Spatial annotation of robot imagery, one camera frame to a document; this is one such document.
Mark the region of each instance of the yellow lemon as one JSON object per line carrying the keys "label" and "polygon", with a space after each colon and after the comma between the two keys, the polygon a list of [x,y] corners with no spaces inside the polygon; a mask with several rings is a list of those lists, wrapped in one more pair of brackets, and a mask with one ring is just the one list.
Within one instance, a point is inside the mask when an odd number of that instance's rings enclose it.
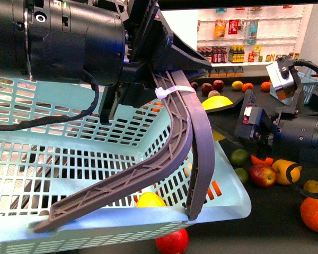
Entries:
{"label": "yellow lemon", "polygon": [[165,202],[158,195],[152,192],[145,192],[140,196],[137,207],[166,206]]}
{"label": "yellow lemon", "polygon": [[[229,98],[222,95],[218,95],[218,96],[213,96],[205,100],[202,103],[202,106],[204,107],[205,110],[212,110],[215,108],[224,107],[231,104],[232,102]],[[214,141],[220,141],[225,139],[223,135],[221,135],[219,132],[216,132],[215,130],[212,130],[212,135],[213,135]]]}
{"label": "yellow lemon", "polygon": [[[292,164],[295,164],[295,162],[288,161],[288,160],[277,160],[272,164],[272,168],[274,168],[275,171],[277,172],[277,183],[282,185],[291,184],[289,180],[287,180],[286,169]],[[298,166],[291,171],[292,181],[294,183],[299,180],[301,176],[301,169],[302,167]]]}
{"label": "yellow lemon", "polygon": [[318,193],[318,182],[314,180],[306,181],[303,187],[304,190],[312,193]]}
{"label": "yellow lemon", "polygon": [[232,83],[233,90],[240,91],[242,89],[243,83],[241,81],[235,81]]}

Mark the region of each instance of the black table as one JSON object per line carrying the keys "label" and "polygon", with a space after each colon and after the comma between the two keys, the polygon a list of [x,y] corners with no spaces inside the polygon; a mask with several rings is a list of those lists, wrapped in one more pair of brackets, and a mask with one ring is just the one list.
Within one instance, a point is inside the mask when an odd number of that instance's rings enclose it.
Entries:
{"label": "black table", "polygon": [[[261,78],[256,79],[255,84],[259,84],[260,81],[262,81]],[[274,112],[276,106],[283,106],[268,93],[261,92],[259,85],[255,86],[254,91],[258,98],[258,106],[265,108],[269,114]],[[242,93],[233,92],[230,84],[227,84],[222,95],[235,101]],[[201,101],[206,99],[200,91],[198,96]],[[228,140],[220,141],[220,143],[227,155],[237,149]],[[250,162],[244,165],[247,170],[250,167]],[[309,179],[318,180],[318,168],[304,167],[297,184],[302,186]],[[301,219],[299,208],[303,197],[289,186],[274,185],[263,189],[255,187],[250,181],[244,186],[252,202],[251,214],[244,219],[188,227],[190,242],[186,254],[318,253],[318,234],[308,229]],[[154,240],[147,240],[82,249],[72,253],[148,254],[159,253],[159,251],[156,249]]]}

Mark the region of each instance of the light blue basket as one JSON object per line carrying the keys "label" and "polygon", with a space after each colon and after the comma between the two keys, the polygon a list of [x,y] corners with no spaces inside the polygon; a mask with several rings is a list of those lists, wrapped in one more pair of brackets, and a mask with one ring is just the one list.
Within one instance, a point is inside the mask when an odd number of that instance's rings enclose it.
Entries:
{"label": "light blue basket", "polygon": [[[45,115],[77,114],[94,94],[86,85],[34,83],[0,78],[0,124]],[[97,111],[81,121],[0,132],[0,253],[38,254],[155,239],[195,223],[239,219],[251,203],[218,142],[216,181],[199,217],[188,221],[186,199],[192,153],[169,178],[56,230],[33,226],[51,204],[152,156],[165,143],[165,108],[120,106],[111,126]],[[159,194],[167,207],[135,208],[143,192]]]}
{"label": "light blue basket", "polygon": [[[311,76],[312,71],[310,69],[307,69],[306,73],[298,72],[298,76],[304,86],[304,104],[308,104],[310,102],[310,99],[312,97],[314,88],[318,85],[318,79]],[[274,98],[278,99],[276,90],[273,86],[270,88],[270,95],[272,95]],[[285,105],[289,105],[293,100],[293,97],[283,99],[281,102],[283,102]]]}

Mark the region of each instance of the apple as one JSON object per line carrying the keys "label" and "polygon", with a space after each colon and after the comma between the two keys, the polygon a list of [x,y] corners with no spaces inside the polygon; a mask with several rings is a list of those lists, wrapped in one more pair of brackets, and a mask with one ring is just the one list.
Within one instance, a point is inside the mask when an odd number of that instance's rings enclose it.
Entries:
{"label": "apple", "polygon": [[213,89],[221,92],[224,88],[224,82],[222,80],[216,79],[213,81]]}
{"label": "apple", "polygon": [[213,90],[213,87],[210,83],[203,83],[201,86],[201,93],[205,96],[208,95],[209,92]]}
{"label": "apple", "polygon": [[212,90],[211,92],[208,93],[208,97],[211,98],[213,96],[220,95],[218,91]]}
{"label": "apple", "polygon": [[192,87],[194,90],[197,90],[198,87],[199,87],[199,85],[198,85],[197,82],[192,82],[192,83],[191,83],[191,87]]}
{"label": "apple", "polygon": [[186,229],[181,229],[155,239],[155,244],[162,254],[184,254],[189,244]]}
{"label": "apple", "polygon": [[268,165],[253,165],[250,168],[250,177],[257,186],[264,188],[277,182],[277,172]]}

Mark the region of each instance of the zip tie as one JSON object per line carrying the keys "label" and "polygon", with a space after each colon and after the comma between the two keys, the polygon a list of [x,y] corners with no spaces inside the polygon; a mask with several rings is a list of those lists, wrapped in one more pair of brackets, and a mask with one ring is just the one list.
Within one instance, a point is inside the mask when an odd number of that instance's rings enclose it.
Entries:
{"label": "zip tie", "polygon": [[163,99],[168,96],[168,94],[172,94],[176,91],[187,91],[187,92],[193,92],[195,93],[195,89],[190,86],[172,86],[166,90],[164,90],[162,87],[155,89],[155,94],[158,99]]}

